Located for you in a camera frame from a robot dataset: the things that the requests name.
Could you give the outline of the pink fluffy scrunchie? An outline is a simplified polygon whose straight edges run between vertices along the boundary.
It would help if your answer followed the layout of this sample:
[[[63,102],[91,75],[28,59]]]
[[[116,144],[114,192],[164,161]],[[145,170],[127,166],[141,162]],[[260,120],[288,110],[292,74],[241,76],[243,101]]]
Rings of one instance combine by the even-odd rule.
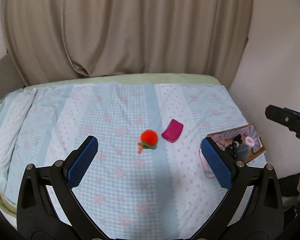
[[[245,139],[243,140],[243,143],[245,145],[247,145],[249,148],[253,148],[255,146],[255,141],[252,137],[245,137]]]

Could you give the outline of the dark patterned scrunchie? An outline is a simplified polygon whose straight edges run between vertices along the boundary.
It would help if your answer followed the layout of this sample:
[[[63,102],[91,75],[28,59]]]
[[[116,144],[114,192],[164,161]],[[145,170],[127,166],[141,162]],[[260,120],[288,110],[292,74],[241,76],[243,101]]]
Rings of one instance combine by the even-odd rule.
[[[226,146],[225,152],[227,152],[230,155],[230,157],[232,157],[232,159],[237,159],[237,147],[238,144],[234,141],[228,146]]]

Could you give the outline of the magenta leather pouch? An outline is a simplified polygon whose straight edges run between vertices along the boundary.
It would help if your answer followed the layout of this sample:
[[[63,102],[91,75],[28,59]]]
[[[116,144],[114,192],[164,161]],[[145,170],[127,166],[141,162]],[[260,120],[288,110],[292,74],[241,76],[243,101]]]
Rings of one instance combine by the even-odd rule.
[[[172,119],[166,129],[162,132],[161,137],[168,142],[176,142],[183,131],[184,125],[175,119]]]

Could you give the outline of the cardboard box pink lining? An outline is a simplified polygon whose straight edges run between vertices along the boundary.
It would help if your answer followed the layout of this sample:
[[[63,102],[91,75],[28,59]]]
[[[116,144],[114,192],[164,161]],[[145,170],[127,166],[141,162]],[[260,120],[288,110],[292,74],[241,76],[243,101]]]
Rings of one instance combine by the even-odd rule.
[[[241,160],[252,167],[264,167],[266,147],[254,124],[235,127],[207,135],[234,161]]]

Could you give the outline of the black scrunchie in box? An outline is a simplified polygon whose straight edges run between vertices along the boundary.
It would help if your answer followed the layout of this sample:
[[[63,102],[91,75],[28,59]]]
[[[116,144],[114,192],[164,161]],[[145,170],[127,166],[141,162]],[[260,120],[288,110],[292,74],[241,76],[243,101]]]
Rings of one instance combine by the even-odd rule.
[[[242,135],[241,134],[236,135],[233,138],[233,142],[237,142],[237,143],[241,144],[242,143]]]

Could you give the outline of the grey blue knit item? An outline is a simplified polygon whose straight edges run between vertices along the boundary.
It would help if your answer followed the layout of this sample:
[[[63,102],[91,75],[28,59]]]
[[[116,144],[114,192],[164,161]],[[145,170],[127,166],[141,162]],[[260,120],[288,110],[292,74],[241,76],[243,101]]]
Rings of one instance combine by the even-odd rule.
[[[249,146],[246,144],[239,144],[239,146],[236,148],[237,153],[237,159],[238,160],[245,160],[248,157],[249,153]]]

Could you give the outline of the blue pink checked blanket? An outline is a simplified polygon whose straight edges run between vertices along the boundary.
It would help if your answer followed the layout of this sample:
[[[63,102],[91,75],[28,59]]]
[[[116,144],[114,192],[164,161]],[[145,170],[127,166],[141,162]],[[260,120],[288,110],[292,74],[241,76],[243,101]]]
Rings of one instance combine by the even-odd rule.
[[[97,123],[91,135],[99,148],[75,196],[111,238],[191,237],[226,192],[204,170],[200,143],[246,125],[241,111],[221,85],[112,82],[101,98],[97,106],[88,103],[82,120]],[[184,125],[174,143],[161,137],[172,119]]]

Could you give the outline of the green mattress sheet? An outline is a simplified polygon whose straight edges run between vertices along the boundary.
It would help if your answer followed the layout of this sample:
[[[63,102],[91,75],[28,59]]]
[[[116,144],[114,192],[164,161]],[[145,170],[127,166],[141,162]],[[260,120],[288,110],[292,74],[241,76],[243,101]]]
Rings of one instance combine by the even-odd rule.
[[[96,122],[82,124],[88,103],[102,102],[108,83],[211,84],[198,74],[128,74],[59,81],[21,88],[0,99],[0,209],[15,217],[21,173],[28,163],[42,166],[66,157]]]

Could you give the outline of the beige curtain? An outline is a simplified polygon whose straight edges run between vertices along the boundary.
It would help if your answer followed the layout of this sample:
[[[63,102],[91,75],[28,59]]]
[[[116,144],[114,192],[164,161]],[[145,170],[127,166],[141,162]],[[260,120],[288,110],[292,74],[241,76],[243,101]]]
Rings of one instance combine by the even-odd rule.
[[[1,0],[25,85],[139,73],[234,80],[253,0]]]

